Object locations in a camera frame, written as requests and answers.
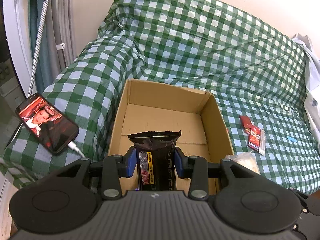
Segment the beige cereal bar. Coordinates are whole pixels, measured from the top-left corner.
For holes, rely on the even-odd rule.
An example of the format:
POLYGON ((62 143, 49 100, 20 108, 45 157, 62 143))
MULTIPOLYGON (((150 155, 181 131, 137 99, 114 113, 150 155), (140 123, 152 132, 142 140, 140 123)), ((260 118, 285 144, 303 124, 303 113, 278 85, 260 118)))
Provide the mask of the beige cereal bar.
POLYGON ((251 152, 244 152, 237 155, 227 155, 226 159, 231 159, 232 161, 244 166, 245 168, 260 174, 259 167, 257 165, 256 158, 251 152))

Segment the red square snack packet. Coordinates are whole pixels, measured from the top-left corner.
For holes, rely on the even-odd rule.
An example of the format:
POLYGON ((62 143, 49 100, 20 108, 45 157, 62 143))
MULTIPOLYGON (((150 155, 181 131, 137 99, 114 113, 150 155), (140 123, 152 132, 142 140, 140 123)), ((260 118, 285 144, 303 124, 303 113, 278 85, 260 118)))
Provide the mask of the red square snack packet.
POLYGON ((251 128, 253 127, 253 124, 251 123, 251 120, 248 116, 240 115, 240 122, 245 130, 246 134, 250 134, 251 128))

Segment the dark brown chocolate bar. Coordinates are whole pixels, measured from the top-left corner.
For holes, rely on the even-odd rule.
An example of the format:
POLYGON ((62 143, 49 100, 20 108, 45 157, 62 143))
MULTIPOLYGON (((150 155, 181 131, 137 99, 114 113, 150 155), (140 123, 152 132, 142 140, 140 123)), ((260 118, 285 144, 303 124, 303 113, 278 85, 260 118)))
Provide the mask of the dark brown chocolate bar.
POLYGON ((148 131, 127 136, 136 150, 140 191, 176 190, 174 150, 180 136, 180 131, 148 131))

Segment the red snack wrapper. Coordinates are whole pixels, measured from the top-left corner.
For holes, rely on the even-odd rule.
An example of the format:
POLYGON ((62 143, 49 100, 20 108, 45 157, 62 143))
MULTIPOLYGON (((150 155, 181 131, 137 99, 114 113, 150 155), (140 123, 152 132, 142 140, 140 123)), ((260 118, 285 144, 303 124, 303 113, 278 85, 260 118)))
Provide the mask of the red snack wrapper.
POLYGON ((247 146, 253 150, 259 151, 260 134, 261 134, 261 129, 259 129, 257 126, 252 126, 249 132, 247 146))

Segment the silver wrapped bar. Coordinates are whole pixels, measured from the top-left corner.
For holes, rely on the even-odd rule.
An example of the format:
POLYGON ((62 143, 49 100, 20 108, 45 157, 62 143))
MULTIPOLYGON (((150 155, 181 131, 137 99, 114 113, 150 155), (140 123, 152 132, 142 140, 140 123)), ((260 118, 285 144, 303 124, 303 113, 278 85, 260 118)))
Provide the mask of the silver wrapped bar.
POLYGON ((258 152, 265 156, 266 154, 266 133, 263 129, 260 130, 259 150, 258 152))

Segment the black smartphone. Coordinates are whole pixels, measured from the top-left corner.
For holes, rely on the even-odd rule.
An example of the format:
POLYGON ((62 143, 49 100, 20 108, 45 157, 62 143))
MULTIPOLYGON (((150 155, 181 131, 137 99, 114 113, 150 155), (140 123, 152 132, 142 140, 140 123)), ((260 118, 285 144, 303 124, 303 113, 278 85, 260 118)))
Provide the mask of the black smartphone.
POLYGON ((52 154, 62 152, 79 134, 79 126, 39 93, 15 110, 22 124, 52 154))

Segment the brown cardboard box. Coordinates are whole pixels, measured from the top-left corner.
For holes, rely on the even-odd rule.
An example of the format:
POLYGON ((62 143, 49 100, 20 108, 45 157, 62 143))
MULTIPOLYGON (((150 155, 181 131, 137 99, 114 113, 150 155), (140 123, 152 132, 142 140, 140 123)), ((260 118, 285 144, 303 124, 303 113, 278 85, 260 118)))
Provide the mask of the brown cardboard box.
POLYGON ((109 155, 125 155, 129 134, 181 132, 176 145, 186 156, 219 163, 233 147, 215 97, 198 89, 127 80, 117 110, 109 155))

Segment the grey curtain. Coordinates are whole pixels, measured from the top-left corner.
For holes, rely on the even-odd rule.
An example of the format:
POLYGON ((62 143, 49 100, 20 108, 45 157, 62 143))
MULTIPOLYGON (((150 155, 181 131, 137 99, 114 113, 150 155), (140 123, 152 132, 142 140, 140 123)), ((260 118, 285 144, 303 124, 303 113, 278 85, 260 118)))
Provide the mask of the grey curtain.
POLYGON ((34 89, 42 93, 76 57, 72 0, 29 0, 29 34, 36 65, 34 89))

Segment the white cloth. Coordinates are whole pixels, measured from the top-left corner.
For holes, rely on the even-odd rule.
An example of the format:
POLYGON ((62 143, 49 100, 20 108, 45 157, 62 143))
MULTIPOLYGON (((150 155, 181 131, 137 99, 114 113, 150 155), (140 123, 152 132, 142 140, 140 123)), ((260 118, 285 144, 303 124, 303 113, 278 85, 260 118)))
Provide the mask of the white cloth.
POLYGON ((319 57, 313 52, 312 42, 308 35, 296 34, 292 40, 303 48, 307 56, 304 108, 309 120, 311 134, 319 142, 319 57))

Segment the green checkered sofa cover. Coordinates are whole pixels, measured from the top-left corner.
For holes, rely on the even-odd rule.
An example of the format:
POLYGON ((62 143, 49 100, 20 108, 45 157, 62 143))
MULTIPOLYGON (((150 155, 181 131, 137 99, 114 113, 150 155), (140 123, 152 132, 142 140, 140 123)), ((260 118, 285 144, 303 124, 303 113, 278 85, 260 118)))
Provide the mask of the green checkered sofa cover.
POLYGON ((97 38, 43 92, 80 128, 76 144, 101 161, 127 79, 211 92, 235 153, 247 151, 239 115, 266 132, 266 178, 319 189, 303 48, 260 19, 217 0, 114 0, 97 38), (287 139, 293 137, 297 142, 287 139))

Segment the white door frame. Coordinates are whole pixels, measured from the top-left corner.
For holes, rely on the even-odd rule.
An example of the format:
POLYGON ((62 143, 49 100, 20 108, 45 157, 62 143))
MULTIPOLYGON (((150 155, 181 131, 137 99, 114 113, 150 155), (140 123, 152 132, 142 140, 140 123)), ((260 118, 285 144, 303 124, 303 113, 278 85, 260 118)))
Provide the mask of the white door frame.
POLYGON ((2 0, 5 34, 17 81, 28 95, 32 53, 29 34, 29 0, 2 0))

